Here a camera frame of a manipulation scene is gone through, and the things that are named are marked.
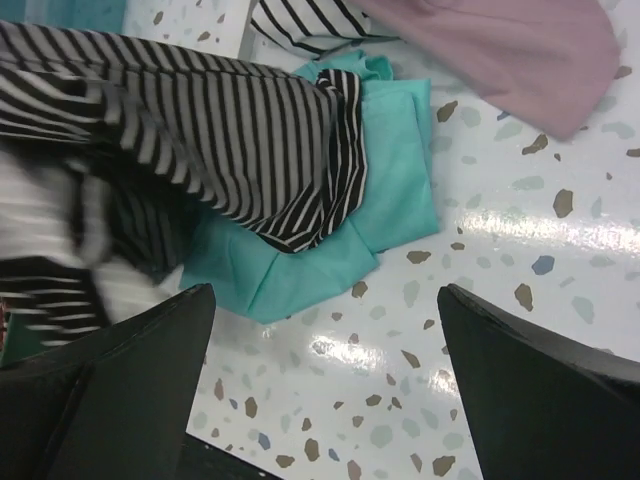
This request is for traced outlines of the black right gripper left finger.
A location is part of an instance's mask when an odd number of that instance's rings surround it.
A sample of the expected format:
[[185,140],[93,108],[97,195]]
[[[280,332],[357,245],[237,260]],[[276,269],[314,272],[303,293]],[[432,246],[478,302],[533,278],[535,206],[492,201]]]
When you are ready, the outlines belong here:
[[2,478],[174,478],[215,309],[197,285],[2,367]]

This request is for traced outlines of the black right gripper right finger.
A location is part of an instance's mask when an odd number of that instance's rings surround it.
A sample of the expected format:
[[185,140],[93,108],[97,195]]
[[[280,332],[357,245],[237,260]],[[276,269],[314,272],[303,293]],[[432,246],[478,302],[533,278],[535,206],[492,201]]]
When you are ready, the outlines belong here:
[[484,478],[638,478],[637,362],[455,284],[437,305]]

